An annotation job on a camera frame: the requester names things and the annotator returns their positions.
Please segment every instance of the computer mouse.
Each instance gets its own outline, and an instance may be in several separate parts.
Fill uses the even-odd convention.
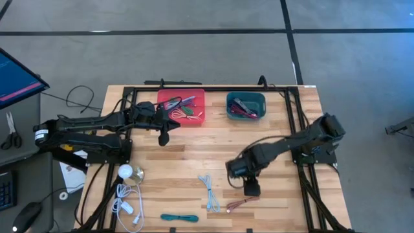
[[[13,232],[24,233],[40,214],[41,203],[31,202],[25,206],[13,222]]]

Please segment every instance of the white cable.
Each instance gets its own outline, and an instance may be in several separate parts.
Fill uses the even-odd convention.
[[[212,179],[209,175],[206,175],[206,177],[202,177],[199,175],[200,181],[202,181],[208,191],[208,202],[207,202],[207,211],[213,210],[213,212],[220,212],[220,204],[217,198],[215,198],[214,193],[212,191]]]
[[[140,187],[137,185],[136,188],[138,191],[133,190],[129,185],[124,184],[118,184],[116,187],[116,194],[117,198],[115,198],[113,204],[112,204],[112,212],[116,213],[116,216],[118,218],[118,221],[121,223],[121,225],[125,228],[126,231],[129,233],[137,233],[140,232],[142,227],[144,226],[144,211],[142,210],[142,197],[141,197],[141,191]],[[135,220],[133,221],[134,225],[137,224],[140,220],[141,226],[137,231],[130,231],[128,230],[125,225],[122,223],[121,219],[119,218],[119,212],[121,211],[122,207],[122,198],[127,197],[131,192],[134,192],[138,194],[140,199],[140,212],[136,215]]]

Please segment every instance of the scissors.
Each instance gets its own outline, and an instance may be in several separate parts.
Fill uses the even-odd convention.
[[[22,140],[21,140],[20,135],[16,132],[16,129],[14,127],[12,113],[10,112],[6,113],[6,117],[7,117],[8,127],[10,128],[10,134],[7,136],[6,140],[0,145],[0,148],[2,150],[8,150],[12,146],[14,146],[15,148],[20,148]]]

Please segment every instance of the teal cable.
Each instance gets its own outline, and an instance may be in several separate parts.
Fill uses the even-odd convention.
[[[199,221],[199,217],[194,216],[194,215],[177,216],[173,214],[161,214],[161,219],[167,220],[167,221],[183,220],[183,221],[189,221],[191,223],[196,223]]]

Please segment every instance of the keyboard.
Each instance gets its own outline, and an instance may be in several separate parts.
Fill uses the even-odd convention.
[[[16,182],[13,172],[0,174],[0,211],[16,206]]]

